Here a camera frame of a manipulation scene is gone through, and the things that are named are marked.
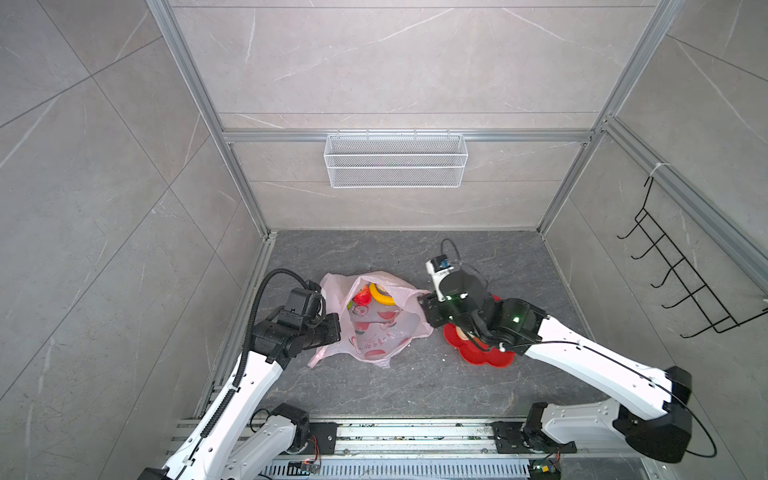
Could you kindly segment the pink plastic fruit-print bag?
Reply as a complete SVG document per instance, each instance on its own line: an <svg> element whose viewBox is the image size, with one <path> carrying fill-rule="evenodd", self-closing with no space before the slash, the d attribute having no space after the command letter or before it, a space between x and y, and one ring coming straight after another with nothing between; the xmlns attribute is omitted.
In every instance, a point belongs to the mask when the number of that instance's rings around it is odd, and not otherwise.
<svg viewBox="0 0 768 480"><path fill-rule="evenodd" d="M352 298L371 282L385 289L396 305L381 305L373 299L368 306L354 306ZM433 332L418 303L418 297L427 292L390 273L327 274L320 286L328 311L339 315L341 340L318 348L308 363L311 368L337 354L387 367L390 359L413 340L427 338Z"/></svg>

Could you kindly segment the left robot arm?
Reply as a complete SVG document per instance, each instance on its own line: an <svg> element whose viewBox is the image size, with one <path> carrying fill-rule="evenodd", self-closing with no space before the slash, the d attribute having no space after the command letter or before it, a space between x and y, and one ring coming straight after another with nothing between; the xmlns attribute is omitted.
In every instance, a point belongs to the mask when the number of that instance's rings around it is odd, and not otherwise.
<svg viewBox="0 0 768 480"><path fill-rule="evenodd" d="M283 305L258 320L261 298L278 275L299 285ZM141 478L257 479L279 455L302 452L313 442L309 415L288 404L270 410L244 443L238 440L290 361L340 338L339 317L328 312L319 284L285 268L268 272L256 291L240 355L222 390L177 451L162 467L145 468Z"/></svg>

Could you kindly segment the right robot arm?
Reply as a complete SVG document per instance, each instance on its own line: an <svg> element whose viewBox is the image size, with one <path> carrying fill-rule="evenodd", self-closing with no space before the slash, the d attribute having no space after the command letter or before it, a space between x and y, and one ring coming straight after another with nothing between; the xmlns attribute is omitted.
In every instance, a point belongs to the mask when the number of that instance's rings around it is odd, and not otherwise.
<svg viewBox="0 0 768 480"><path fill-rule="evenodd" d="M617 442L665 463L689 455L699 419L688 406L688 371L637 363L520 299L430 293L419 304L433 327L454 326L479 347L547 363L606 395L604 401L579 405L533 404L520 433L529 449L554 453Z"/></svg>

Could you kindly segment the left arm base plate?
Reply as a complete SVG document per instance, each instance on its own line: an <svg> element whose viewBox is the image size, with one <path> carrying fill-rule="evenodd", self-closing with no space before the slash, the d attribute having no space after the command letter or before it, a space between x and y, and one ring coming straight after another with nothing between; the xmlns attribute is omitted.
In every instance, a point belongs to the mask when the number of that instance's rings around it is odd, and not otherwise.
<svg viewBox="0 0 768 480"><path fill-rule="evenodd" d="M339 424L335 422L310 422L308 437L302 455L314 455L318 450L320 456L333 455L336 449Z"/></svg>

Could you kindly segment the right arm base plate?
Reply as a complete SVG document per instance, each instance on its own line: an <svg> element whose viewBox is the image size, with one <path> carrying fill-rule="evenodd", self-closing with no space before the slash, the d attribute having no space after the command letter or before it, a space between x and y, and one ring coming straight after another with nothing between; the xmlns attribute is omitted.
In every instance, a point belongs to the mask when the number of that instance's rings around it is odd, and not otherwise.
<svg viewBox="0 0 768 480"><path fill-rule="evenodd" d="M499 454L577 452L574 442L559 443L547 436L540 422L494 421L490 427Z"/></svg>

